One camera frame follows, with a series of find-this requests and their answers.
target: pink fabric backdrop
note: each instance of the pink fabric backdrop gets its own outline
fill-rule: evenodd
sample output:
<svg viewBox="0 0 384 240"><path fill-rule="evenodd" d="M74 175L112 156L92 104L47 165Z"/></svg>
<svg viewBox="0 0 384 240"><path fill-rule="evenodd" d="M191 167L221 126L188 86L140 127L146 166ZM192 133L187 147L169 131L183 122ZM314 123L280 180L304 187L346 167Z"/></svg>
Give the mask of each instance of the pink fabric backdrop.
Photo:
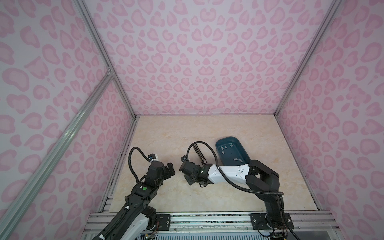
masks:
<svg viewBox="0 0 384 240"><path fill-rule="evenodd" d="M105 75L70 0L0 7L0 217Z"/></svg>
<svg viewBox="0 0 384 240"><path fill-rule="evenodd" d="M137 114L273 113L331 0L86 0Z"/></svg>
<svg viewBox="0 0 384 240"><path fill-rule="evenodd" d="M11 239L78 239L100 204L130 124L110 83Z"/></svg>
<svg viewBox="0 0 384 240"><path fill-rule="evenodd" d="M278 119L346 240L384 239L383 12L346 2Z"/></svg>

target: white arm segment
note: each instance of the white arm segment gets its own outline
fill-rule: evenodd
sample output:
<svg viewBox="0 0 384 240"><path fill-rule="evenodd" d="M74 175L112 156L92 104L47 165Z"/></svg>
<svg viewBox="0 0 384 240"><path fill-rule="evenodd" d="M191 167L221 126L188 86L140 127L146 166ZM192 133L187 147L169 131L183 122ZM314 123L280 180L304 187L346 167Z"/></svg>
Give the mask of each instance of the white arm segment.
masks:
<svg viewBox="0 0 384 240"><path fill-rule="evenodd" d="M245 176L248 175L248 164L241 166L220 166L224 174L232 181L238 184L245 184ZM212 165L208 171L208 179L212 183L227 182L221 175L216 165Z"/></svg>
<svg viewBox="0 0 384 240"><path fill-rule="evenodd" d="M135 239L147 226L148 218L144 214L139 214L121 237L121 240Z"/></svg>

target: marble table surface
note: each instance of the marble table surface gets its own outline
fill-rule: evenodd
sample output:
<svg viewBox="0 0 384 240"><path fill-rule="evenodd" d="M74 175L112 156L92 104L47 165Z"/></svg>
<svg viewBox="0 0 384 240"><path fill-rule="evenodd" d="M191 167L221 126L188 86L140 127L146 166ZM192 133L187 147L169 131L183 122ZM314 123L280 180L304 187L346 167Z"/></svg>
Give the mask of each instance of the marble table surface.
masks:
<svg viewBox="0 0 384 240"><path fill-rule="evenodd" d="M172 162L176 171L175 176L164 181L149 205L158 212L265 210L264 202L253 194L237 190L228 183L205 188L196 183L190 186L179 171L180 158L191 143L204 141L216 150L216 141L228 136L239 139L251 159L261 161L280 175L280 191L284 192L286 210L317 210L273 115L140 117L130 148L137 146L145 155L156 153L164 164ZM208 163L214 164L209 149L202 144L199 147ZM193 149L189 158L201 164ZM149 162L134 151L132 167L139 178L147 172L148 166ZM135 184L126 159L110 212L120 210L124 196L129 195Z"/></svg>

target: diagonal metal beam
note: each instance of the diagonal metal beam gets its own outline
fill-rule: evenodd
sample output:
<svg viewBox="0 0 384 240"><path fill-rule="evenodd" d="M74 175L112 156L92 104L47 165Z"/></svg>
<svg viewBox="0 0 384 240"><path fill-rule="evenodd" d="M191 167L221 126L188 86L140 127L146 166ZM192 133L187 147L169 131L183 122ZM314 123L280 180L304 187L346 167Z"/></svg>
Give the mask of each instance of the diagonal metal beam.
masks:
<svg viewBox="0 0 384 240"><path fill-rule="evenodd" d="M87 5L85 4L85 2L83 0L73 0L73 2L75 3L75 5L79 11L79 14L81 15L83 21L85 22L85 26L87 27L93 41L95 42L96 47L99 50L100 56L103 59L105 66L108 68L108 70L111 72L111 74L114 75L113 80L115 82L115 85L119 91L121 98L123 99L123 102L124 102L126 108L129 110L129 113L131 114L132 118L135 119L136 115L133 111L131 103L129 102L128 95L124 91L124 88L121 84L121 80L118 78L118 76L116 74L115 68L113 67L113 64L112 64L112 62L108 56L108 53L107 53L107 51L103 45L103 42L102 42L101 37L100 37L100 35L96 29L96 26L93 23L93 20L92 20L92 17L91 17L89 10L88 10Z"/></svg>
<svg viewBox="0 0 384 240"><path fill-rule="evenodd" d="M310 61L311 57L313 56L317 46L319 45L321 39L327 32L328 28L331 26L333 19L335 18L336 14L338 13L340 6L342 5L344 0L333 0L331 3L331 6L329 7L327 13L325 14L325 17L323 21L321 22L319 28L317 29L317 32L315 33L313 40L308 47L307 51L305 52L303 60L300 62L299 67L297 68L295 74L292 77L291 82L289 83L287 89L285 90L283 97L281 98L281 101L279 105L276 108L275 116L278 116L283 109L285 103L288 100L289 95L293 91L294 86L299 81L301 73L307 66L308 62Z"/></svg>
<svg viewBox="0 0 384 240"><path fill-rule="evenodd" d="M104 76L84 105L79 109L79 112L68 125L63 135L44 158L39 168L31 176L25 187L5 212L0 222L0 240L7 240L15 230L25 212L43 187L45 181L51 175L57 163L63 157L72 140L75 138L83 123L99 101L104 90L108 87L112 78L113 76L110 73Z"/></svg>

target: heart pattern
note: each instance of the heart pattern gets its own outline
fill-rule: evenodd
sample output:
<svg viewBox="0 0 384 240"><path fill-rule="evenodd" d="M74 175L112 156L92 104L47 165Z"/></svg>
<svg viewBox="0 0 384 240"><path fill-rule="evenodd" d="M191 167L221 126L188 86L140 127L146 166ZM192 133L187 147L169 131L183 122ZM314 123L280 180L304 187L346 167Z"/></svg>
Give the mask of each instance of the heart pattern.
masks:
<svg viewBox="0 0 384 240"><path fill-rule="evenodd" d="M383 11L346 1L278 116L346 240L384 235Z"/></svg>
<svg viewBox="0 0 384 240"><path fill-rule="evenodd" d="M273 113L330 0L86 0L136 114Z"/></svg>
<svg viewBox="0 0 384 240"><path fill-rule="evenodd" d="M5 1L0 9L0 22L1 218L104 77L106 68L71 0ZM131 121L113 85L106 90L99 106L103 108L102 114L92 112L87 120L88 132L82 129L78 133L11 239L75 239L82 231L86 215L101 200L104 182L106 187L112 167L107 162L116 160L115 154ZM102 130L93 123L95 116L110 124L111 134L100 147L96 147L94 139L102 132L107 135L108 129ZM98 185L88 186L85 192L85 187L74 188L80 173L89 174L83 160L95 157L92 146L95 151L108 149L109 143L114 149L109 148L108 155L104 153L95 159L104 163L105 169L96 171L101 177L88 182L84 179ZM76 192L77 198L74 194L70 198L71 191ZM81 211L76 212L75 219L80 217L76 220L78 225L72 227L73 220L65 218L74 204Z"/></svg>
<svg viewBox="0 0 384 240"><path fill-rule="evenodd" d="M95 119L108 122L108 129L102 130L102 124L96 124ZM95 212L100 204L131 121L115 85L110 83L36 196L24 220L13 232L13 237L77 239L89 214ZM90 146L97 151L88 151ZM7 152L7 161L2 164L11 167L14 154ZM21 169L23 172L35 170L41 162L38 160L30 157ZM25 184L25 180L10 184L2 200L14 200Z"/></svg>

